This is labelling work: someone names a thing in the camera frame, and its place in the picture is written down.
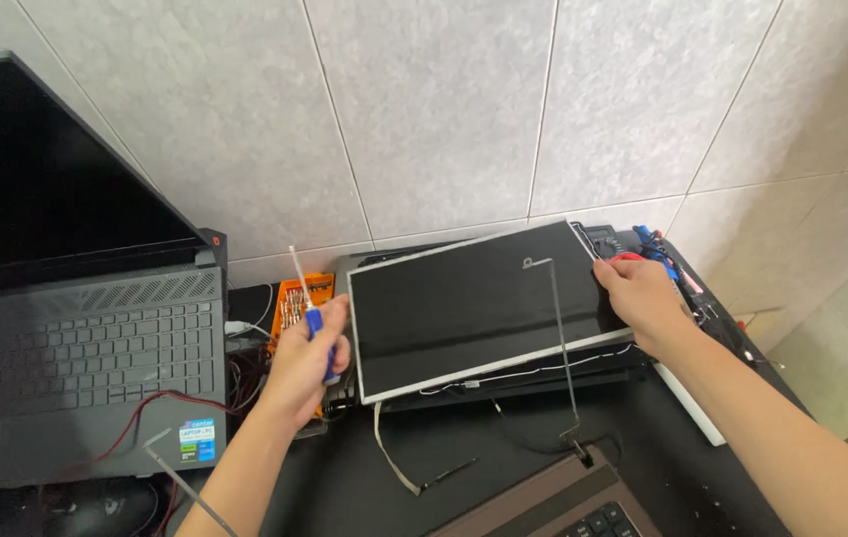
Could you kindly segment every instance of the multimeter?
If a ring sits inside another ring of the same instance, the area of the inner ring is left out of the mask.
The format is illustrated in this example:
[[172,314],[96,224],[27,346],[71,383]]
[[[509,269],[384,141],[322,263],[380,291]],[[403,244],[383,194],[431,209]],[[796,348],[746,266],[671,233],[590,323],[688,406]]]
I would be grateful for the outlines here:
[[629,251],[620,242],[613,226],[584,227],[583,230],[593,245],[593,250],[596,250],[593,253],[600,259],[609,259]]

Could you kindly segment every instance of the left hand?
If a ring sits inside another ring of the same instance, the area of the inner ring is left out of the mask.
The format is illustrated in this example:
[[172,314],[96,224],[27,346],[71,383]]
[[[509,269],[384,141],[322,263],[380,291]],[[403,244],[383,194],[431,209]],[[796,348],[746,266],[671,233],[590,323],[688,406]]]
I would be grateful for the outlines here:
[[275,418],[287,421],[294,432],[314,416],[325,394],[325,371],[328,349],[335,346],[332,371],[345,371],[351,356],[351,345],[341,333],[350,312],[346,294],[325,302],[321,308],[323,327],[309,341],[308,323],[304,319],[282,331],[271,363],[271,373],[255,409],[265,410]]

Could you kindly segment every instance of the screwdriver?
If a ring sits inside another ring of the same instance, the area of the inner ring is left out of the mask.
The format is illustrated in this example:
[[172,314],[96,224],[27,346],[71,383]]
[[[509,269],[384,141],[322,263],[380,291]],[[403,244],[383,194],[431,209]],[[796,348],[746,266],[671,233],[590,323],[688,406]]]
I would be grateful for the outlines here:
[[[288,247],[291,251],[291,261],[295,263],[295,271],[298,272],[298,281],[302,283],[302,292],[305,299],[305,320],[308,322],[309,341],[314,339],[314,335],[322,329],[324,324],[321,320],[321,311],[311,303],[311,293],[308,291],[308,284],[305,283],[305,274],[302,272],[302,266],[298,264],[298,254],[295,252],[295,247]],[[335,374],[332,371],[332,366],[335,364],[335,347],[328,349],[328,370],[325,371],[325,385],[330,386],[341,380],[340,374]]]

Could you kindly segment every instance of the blue sticker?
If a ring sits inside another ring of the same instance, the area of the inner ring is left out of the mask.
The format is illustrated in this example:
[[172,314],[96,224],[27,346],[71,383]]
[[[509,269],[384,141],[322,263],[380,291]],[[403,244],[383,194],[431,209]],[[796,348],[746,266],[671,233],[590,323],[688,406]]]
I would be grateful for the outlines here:
[[215,420],[186,421],[179,427],[182,462],[215,459]]

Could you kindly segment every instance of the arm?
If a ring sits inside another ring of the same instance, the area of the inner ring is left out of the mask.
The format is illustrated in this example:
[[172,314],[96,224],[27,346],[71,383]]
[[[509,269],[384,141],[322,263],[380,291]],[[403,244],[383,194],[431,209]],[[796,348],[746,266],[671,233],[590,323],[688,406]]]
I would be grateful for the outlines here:
[[796,536],[848,535],[848,445],[681,312],[655,261],[594,264],[636,341],[692,394]]
[[[288,445],[321,403],[333,344],[333,369],[347,367],[350,345],[341,336],[347,312],[347,296],[341,295],[321,307],[325,327],[313,341],[304,322],[282,333],[262,396],[202,488],[203,500],[242,537],[258,535]],[[176,532],[176,537],[214,535],[226,532],[198,505],[189,509]]]

